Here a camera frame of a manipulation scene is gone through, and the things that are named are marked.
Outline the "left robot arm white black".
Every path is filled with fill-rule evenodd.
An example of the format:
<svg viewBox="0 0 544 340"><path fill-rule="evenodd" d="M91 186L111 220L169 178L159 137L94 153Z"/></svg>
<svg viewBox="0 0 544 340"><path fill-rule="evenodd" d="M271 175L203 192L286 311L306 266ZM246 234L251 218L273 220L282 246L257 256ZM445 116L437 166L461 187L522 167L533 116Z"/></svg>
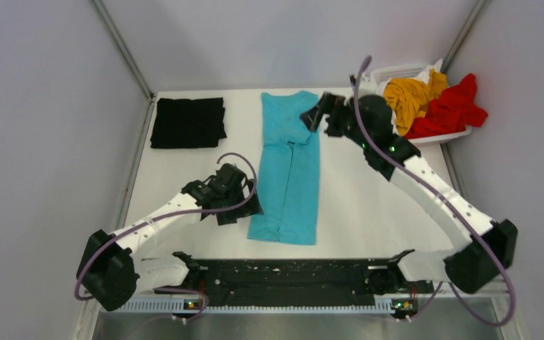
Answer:
<svg viewBox="0 0 544 340"><path fill-rule="evenodd" d="M298 116L313 107L321 94L319 89L212 91L211 96L221 97L225 102L229 138L218 149L149 151L142 159L139 182L141 188L154 190L155 199L149 199L145 193L132 196L132 204L145 216L107 234L104 245L80 266L83 278L78 286L88 288L88 279L97 273L99 264L109 264L115 249L121 250L133 266L129 277L133 293L171 283L182 293L196 289L197 271L174 259L173 251L185 251L199 259L237 261L346 256L346 247L339 243L339 229L326 219L326 210L320 210L318 225L312 230L315 242L294 244L275 237L260 240L250 231L249 217L220 226L215 218L202 216L201 207L193 197L181 193L191 179L204 177L205 161L210 156L217 157L218 165L237 168L246 179L258 178L262 169L275 170L274 164L261 161L265 104L268 101L298 104L290 119L296 130L303 131Z"/></svg>

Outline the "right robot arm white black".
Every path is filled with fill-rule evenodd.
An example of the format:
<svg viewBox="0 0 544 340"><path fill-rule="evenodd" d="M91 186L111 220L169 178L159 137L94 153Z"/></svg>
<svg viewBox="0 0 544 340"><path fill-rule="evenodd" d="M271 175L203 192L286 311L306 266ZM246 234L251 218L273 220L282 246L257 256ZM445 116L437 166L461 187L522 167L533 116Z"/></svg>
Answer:
<svg viewBox="0 0 544 340"><path fill-rule="evenodd" d="M318 116L325 115L330 137L345 137L363 150L368 165L412 198L443 230L448 250L406 250L393 257L388 285L405 292L415 281L448 282L474 294L512 265L518 236L509 220L497 222L474 208L431 168L421 151L392 129L390 108L376 95L346 98L324 93Z"/></svg>

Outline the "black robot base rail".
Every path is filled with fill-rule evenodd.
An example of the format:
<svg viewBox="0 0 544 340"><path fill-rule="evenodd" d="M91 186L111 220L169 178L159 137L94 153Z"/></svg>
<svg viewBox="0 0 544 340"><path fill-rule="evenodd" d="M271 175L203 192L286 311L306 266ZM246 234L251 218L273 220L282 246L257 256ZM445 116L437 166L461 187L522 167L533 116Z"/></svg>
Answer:
<svg viewBox="0 0 544 340"><path fill-rule="evenodd" d="M407 282L387 259L196 259L180 289L205 294L208 307L371 307L377 296L431 293Z"/></svg>

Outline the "cyan t shirt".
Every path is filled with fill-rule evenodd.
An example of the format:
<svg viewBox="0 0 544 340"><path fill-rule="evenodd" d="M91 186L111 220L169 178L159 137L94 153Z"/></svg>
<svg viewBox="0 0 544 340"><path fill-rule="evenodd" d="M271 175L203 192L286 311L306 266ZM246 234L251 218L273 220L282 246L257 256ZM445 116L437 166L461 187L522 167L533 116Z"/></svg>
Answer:
<svg viewBox="0 0 544 340"><path fill-rule="evenodd" d="M311 246L316 242L319 209L319 135L300 115L318 96L299 91L261 95L263 149L257 193L262 215L251 218L247 237L263 242Z"/></svg>

